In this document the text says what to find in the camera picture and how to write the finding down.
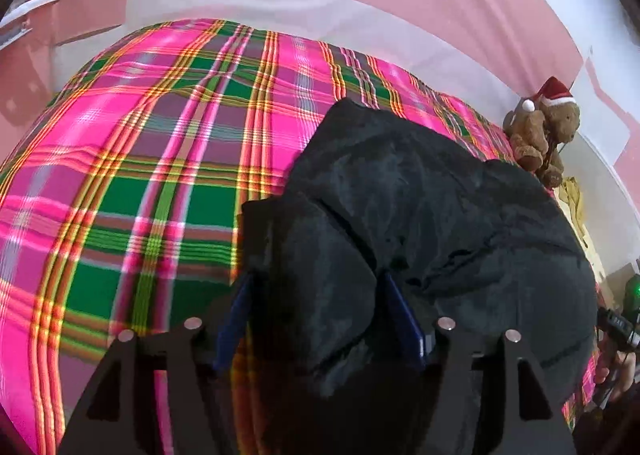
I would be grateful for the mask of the person right hand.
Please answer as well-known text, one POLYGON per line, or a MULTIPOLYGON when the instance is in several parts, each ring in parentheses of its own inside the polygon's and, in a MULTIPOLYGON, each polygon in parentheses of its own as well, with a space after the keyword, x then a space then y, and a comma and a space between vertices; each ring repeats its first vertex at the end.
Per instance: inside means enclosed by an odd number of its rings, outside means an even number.
POLYGON ((597 392, 594 401, 601 407, 616 401, 634 385, 636 354, 634 352, 602 352, 594 376, 597 392))

